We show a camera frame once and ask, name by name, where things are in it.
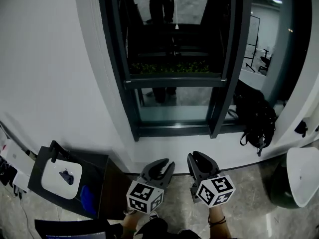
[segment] green foliage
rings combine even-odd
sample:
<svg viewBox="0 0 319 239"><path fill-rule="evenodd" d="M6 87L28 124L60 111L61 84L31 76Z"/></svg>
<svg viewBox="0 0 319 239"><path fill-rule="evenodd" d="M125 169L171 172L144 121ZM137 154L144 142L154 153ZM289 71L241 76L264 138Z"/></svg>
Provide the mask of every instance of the green foliage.
<svg viewBox="0 0 319 239"><path fill-rule="evenodd" d="M205 60L176 63L132 63L131 71L133 74L210 72Z"/></svg>

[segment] shoe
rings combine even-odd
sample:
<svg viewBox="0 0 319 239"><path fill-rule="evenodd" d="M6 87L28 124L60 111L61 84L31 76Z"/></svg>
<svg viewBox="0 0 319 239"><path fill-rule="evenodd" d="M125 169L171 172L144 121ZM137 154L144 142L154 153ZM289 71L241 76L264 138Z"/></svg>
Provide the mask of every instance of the shoe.
<svg viewBox="0 0 319 239"><path fill-rule="evenodd" d="M153 211L153 212L150 213L150 221L153 220L153 219L156 219L158 217L159 217L159 215L158 215L157 212Z"/></svg>

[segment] ceiling light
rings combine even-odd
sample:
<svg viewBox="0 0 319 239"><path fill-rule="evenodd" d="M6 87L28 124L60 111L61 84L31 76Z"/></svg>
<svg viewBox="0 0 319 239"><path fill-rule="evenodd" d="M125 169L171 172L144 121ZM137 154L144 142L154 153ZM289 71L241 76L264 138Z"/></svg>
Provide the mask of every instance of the ceiling light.
<svg viewBox="0 0 319 239"><path fill-rule="evenodd" d="M283 3L283 1L281 1L281 0L273 0L275 3L279 3L279 4L282 4Z"/></svg>

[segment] window frame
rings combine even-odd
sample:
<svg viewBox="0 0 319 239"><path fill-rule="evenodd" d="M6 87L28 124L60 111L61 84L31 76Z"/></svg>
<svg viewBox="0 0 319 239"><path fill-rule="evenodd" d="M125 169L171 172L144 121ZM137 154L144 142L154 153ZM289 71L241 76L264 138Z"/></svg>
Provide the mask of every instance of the window frame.
<svg viewBox="0 0 319 239"><path fill-rule="evenodd" d="M127 63L125 46L122 42L118 0L99 0L104 35L121 100L129 120L135 141L147 136L186 136L205 135L216 138L219 133L238 131L240 127L230 126L221 130L232 96L239 79L248 38L251 0L231 0L231 17L227 52L221 73L209 73L207 76L196 73L168 73L131 75ZM135 89L154 87L213 87L206 121L164 122L157 125L142 123Z"/></svg>

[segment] blue cloth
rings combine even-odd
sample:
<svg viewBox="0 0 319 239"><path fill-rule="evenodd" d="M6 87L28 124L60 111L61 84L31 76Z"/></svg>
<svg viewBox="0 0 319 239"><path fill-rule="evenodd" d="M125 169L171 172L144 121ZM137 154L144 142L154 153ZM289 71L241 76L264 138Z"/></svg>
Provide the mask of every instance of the blue cloth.
<svg viewBox="0 0 319 239"><path fill-rule="evenodd" d="M94 195L90 192L89 187L84 185L80 194L81 203L85 211L96 215L96 211L93 207Z"/></svg>

